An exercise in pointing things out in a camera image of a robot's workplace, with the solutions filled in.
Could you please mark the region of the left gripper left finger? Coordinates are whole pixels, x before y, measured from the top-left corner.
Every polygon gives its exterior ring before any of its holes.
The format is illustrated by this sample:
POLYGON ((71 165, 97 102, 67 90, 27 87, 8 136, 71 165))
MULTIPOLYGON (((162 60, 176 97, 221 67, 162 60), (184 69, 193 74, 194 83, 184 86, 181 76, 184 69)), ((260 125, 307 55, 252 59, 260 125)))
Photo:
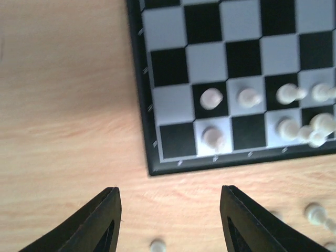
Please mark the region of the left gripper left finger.
POLYGON ((121 224, 118 187, 107 187, 23 251, 116 251, 121 224))

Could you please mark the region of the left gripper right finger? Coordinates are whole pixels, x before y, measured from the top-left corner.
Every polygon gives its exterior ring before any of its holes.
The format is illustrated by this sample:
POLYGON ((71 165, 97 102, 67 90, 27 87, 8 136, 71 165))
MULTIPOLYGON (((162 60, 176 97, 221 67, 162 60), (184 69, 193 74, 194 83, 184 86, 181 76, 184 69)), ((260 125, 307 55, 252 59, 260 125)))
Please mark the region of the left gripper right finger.
POLYGON ((228 251, 335 251, 296 231, 237 187, 223 186, 220 215, 228 251))

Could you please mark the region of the white piece bottom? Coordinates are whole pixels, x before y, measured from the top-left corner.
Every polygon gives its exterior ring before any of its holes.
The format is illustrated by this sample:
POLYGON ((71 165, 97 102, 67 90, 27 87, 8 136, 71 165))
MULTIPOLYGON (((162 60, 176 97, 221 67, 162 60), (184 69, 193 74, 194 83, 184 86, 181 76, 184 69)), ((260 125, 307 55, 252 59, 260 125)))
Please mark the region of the white piece bottom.
POLYGON ((202 133, 203 143, 215 152, 223 152, 227 139, 218 127, 207 127, 202 133))

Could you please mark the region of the white pawn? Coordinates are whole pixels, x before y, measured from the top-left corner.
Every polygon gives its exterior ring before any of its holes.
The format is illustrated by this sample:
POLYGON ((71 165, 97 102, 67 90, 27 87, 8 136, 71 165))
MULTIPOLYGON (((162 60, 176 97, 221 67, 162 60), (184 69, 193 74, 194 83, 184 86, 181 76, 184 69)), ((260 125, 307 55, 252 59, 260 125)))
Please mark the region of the white pawn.
POLYGON ((290 104, 304 99, 308 94, 306 89, 300 88, 293 83, 281 86, 276 92, 276 99, 281 104, 290 104))
POLYGON ((335 99, 335 87, 330 87, 326 83, 318 83, 312 88, 312 98, 317 102, 335 99))
POLYGON ((237 97, 238 104, 243 108, 252 108, 263 101, 263 97, 253 88, 240 91, 237 97))
POLYGON ((205 90, 200 97, 200 104, 205 110, 215 109, 223 100, 223 94, 216 88, 205 90))

